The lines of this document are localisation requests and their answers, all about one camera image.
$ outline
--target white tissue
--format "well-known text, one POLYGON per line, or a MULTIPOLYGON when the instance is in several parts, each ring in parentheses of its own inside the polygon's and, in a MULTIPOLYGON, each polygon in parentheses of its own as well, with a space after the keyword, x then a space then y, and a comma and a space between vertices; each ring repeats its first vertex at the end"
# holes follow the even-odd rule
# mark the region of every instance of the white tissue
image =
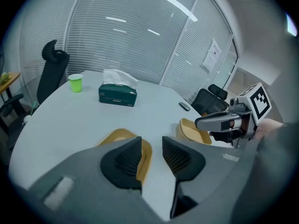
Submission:
POLYGON ((136 89, 137 79, 126 72, 116 69, 104 69, 103 84, 123 84, 136 89))

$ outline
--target black chair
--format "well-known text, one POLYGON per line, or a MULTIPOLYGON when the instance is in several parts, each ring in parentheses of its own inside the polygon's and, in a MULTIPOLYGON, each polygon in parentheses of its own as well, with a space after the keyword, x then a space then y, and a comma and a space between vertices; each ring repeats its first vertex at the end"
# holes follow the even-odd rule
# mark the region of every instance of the black chair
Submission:
POLYGON ((228 103, 224 101, 228 96, 228 93, 226 91, 214 84, 209 86, 209 90, 211 92, 207 91, 206 89, 200 89, 195 100, 191 104, 191 106, 200 115, 203 115, 204 113, 212 114, 220 111, 225 111, 229 106, 228 103))
MULTIPOLYGON (((55 90, 58 89, 60 81, 64 75, 66 66, 69 62, 70 56, 62 51, 55 50, 55 44, 57 40, 53 40, 47 43, 42 51, 43 59, 46 61, 43 68, 43 73, 37 89, 37 101, 41 104, 47 97, 50 96, 55 90)), ((29 115, 31 111, 25 112, 19 100, 23 98, 23 95, 16 95, 5 102, 5 104, 0 108, 1 110, 9 104, 16 107, 16 113, 18 118, 14 120, 8 127, 8 142, 7 146, 12 149, 23 129, 22 123, 24 117, 29 115)))

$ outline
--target green tissue box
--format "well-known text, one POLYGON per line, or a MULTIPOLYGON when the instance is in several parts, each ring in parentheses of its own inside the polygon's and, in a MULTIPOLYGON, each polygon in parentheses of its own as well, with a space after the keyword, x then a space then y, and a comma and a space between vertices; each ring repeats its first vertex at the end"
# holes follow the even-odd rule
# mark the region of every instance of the green tissue box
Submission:
POLYGON ((99 87, 101 103, 134 106, 137 97, 135 89, 123 84, 102 84, 99 87))

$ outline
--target green cup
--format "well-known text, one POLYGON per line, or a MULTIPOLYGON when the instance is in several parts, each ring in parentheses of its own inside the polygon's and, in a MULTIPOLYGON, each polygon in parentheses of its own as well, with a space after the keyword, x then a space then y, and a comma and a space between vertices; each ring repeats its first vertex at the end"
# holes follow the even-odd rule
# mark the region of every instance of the green cup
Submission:
POLYGON ((78 93, 82 90, 82 77, 81 74, 73 74, 68 77, 71 83, 71 90, 78 93))

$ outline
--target glass wall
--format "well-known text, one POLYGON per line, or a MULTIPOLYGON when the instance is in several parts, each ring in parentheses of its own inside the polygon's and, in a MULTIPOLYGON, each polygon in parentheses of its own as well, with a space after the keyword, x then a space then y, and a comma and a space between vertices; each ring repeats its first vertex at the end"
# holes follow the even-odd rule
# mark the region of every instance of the glass wall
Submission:
POLYGON ((189 19, 162 83, 173 88, 189 103, 215 78, 232 37, 228 23, 214 0, 198 0, 194 16, 196 21, 189 19), (213 41, 217 42, 221 53, 208 70, 203 62, 213 41))
POLYGON ((62 49, 64 30, 75 0, 28 0, 21 27, 20 60, 22 77, 31 101, 36 93, 45 65, 44 46, 57 40, 55 49, 62 49))
POLYGON ((158 84, 195 0, 79 0, 67 74, 119 69, 158 84))
POLYGON ((217 75, 213 81, 213 84, 223 89, 226 82, 228 81, 228 79, 233 73, 237 60, 238 60, 238 55, 235 49, 235 44, 232 41, 229 47, 228 54, 225 60, 223 61, 223 64, 220 67, 219 71, 217 71, 217 75))

